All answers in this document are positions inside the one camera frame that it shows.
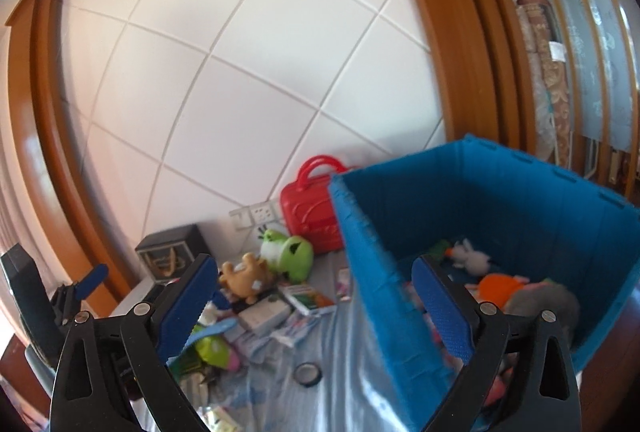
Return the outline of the white wall socket strip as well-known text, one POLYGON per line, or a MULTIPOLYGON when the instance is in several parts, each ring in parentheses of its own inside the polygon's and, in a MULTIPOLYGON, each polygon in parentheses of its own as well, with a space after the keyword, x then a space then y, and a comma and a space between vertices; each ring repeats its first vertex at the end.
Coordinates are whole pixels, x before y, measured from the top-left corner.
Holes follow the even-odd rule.
POLYGON ((229 218, 235 230, 252 230, 270 225, 284 226, 284 217, 277 199, 234 209, 229 212, 229 218))

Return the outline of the pink bird plush toy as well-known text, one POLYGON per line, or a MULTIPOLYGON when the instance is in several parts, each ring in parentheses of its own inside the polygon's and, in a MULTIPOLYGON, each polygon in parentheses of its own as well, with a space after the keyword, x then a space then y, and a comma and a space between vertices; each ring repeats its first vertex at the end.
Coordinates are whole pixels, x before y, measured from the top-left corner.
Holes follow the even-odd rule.
POLYGON ((465 284, 466 290, 478 303, 490 302, 505 312, 517 296, 532 294, 542 287, 555 285, 552 279, 532 282, 528 277, 489 273, 475 284, 465 284))

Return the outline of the grey fluffy plush toy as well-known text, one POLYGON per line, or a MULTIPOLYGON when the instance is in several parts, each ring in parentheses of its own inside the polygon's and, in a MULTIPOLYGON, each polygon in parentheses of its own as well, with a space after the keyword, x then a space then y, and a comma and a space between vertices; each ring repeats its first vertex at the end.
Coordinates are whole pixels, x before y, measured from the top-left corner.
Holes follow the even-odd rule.
POLYGON ((555 314, 568 344, 572 344, 579 320, 579 303, 573 293, 556 282, 528 284, 514 293, 504 307, 506 314, 536 316, 543 311, 555 314))

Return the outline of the red plastic toy suitcase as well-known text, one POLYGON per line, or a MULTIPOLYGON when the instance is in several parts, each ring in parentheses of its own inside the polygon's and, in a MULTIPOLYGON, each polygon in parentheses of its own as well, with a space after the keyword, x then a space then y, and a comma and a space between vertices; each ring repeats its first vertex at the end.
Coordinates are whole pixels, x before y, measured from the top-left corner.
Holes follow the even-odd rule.
POLYGON ((300 166, 296 179, 280 193, 280 207, 288 231, 308 240, 315 254, 344 248, 329 184, 333 175, 348 171, 349 168, 333 156, 313 156, 300 166))

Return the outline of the blue plastic storage crate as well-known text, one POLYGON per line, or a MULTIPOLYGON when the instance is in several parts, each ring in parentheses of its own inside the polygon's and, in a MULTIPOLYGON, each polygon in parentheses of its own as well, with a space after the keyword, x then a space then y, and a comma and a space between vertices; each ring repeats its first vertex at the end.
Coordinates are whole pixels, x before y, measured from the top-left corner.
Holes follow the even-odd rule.
POLYGON ((624 197, 474 136, 335 175, 330 195, 360 299, 406 427, 426 426, 452 374, 407 296, 413 262, 464 237, 511 275, 576 296, 570 350, 584 369, 639 278, 639 212, 624 197))

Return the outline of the black framed box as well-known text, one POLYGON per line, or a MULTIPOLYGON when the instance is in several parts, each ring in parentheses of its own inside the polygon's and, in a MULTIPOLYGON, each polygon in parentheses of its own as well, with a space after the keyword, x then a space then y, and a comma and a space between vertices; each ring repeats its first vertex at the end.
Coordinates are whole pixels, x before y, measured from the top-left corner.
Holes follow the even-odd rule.
POLYGON ((196 224, 149 234, 134 251, 157 284, 179 279, 198 256, 212 254, 196 224))

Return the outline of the green frog plush toy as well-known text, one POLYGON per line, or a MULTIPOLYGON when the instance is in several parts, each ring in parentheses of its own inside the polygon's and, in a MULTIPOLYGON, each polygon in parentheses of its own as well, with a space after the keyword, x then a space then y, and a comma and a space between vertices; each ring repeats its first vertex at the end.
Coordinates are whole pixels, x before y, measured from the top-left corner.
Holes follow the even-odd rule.
POLYGON ((269 269, 292 284, 306 282, 314 264, 314 248, 301 236, 288 236, 267 226, 259 227, 259 256, 269 269))

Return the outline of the long flat white box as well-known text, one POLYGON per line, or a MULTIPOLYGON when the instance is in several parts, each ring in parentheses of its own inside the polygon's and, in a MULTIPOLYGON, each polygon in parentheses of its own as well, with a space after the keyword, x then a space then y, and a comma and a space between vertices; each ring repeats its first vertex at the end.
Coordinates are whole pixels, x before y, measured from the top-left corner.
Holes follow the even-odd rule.
POLYGON ((238 315, 238 319, 244 329, 263 337, 283 324, 291 313, 291 305, 273 294, 246 308, 238 315))

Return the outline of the brown bear plush toy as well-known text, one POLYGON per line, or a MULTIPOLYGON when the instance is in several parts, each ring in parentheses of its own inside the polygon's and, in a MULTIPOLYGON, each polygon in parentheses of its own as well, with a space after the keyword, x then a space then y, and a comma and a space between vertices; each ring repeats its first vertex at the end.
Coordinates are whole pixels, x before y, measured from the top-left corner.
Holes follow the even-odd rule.
POLYGON ((224 288, 248 305, 255 304, 258 296, 269 289, 275 279, 268 262, 250 252, 242 256, 239 264, 224 262, 219 277, 224 288))

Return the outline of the white duck plush toy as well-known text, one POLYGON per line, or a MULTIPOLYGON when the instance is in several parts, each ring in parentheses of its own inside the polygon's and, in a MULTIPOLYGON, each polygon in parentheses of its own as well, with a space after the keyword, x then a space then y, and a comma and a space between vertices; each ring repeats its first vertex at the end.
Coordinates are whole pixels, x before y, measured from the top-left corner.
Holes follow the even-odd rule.
POLYGON ((448 259, 458 270, 465 270, 471 276, 485 276, 490 270, 490 257, 480 250, 476 250, 468 238, 463 238, 453 244, 441 240, 426 252, 438 262, 448 259))

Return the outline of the lime green plastic bag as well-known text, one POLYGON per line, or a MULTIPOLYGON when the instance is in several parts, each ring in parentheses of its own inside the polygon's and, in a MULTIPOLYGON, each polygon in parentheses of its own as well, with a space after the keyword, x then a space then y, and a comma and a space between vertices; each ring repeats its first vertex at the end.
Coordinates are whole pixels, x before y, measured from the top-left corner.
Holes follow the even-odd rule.
POLYGON ((232 349, 221 336, 207 336, 194 342, 194 350, 209 366, 224 370, 232 367, 232 349))

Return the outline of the blue curved plastic strip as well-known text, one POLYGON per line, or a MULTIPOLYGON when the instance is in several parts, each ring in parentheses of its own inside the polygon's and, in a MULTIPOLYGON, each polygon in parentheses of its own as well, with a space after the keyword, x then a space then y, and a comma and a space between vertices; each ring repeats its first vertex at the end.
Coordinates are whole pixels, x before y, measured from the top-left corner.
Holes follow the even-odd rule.
POLYGON ((169 356, 166 362, 166 365, 170 366, 173 363, 175 363, 177 358, 182 353, 186 352, 186 350, 190 348, 190 346, 194 345, 195 342, 198 342, 199 340, 202 340, 208 337, 220 336, 221 334, 224 334, 225 332, 233 329, 237 324, 238 324, 238 319, 236 317, 230 317, 230 318, 223 319, 220 322, 216 322, 216 324, 205 326, 201 330, 192 332, 192 334, 190 334, 190 336, 186 339, 186 343, 183 345, 180 352, 169 356))

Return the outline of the rolled patterned carpet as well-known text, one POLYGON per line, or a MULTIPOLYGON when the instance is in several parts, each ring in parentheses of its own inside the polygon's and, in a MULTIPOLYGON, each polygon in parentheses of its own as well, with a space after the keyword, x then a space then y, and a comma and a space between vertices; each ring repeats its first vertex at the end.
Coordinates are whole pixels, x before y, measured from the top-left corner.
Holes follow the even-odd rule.
POLYGON ((548 0, 517 0, 516 14, 532 74, 536 157, 564 169, 572 160, 572 112, 566 48, 548 0))

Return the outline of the light blue bed sheet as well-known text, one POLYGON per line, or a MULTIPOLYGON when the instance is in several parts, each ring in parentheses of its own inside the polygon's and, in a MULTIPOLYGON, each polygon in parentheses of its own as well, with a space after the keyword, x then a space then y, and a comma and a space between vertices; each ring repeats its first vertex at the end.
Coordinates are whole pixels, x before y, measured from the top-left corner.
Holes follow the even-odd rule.
POLYGON ((319 318, 296 348, 270 339, 239 371, 212 383, 190 374, 180 389, 197 412, 224 408, 245 431, 407 430, 359 293, 319 318), (293 379, 305 362, 322 371, 312 388, 293 379))

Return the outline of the small pink sachet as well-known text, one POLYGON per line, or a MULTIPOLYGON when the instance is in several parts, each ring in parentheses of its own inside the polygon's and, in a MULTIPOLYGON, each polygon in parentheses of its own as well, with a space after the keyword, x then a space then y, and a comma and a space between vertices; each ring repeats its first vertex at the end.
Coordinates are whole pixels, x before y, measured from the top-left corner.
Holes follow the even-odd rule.
POLYGON ((335 291, 340 302, 352 300, 352 274, 348 267, 340 268, 336 276, 335 291))

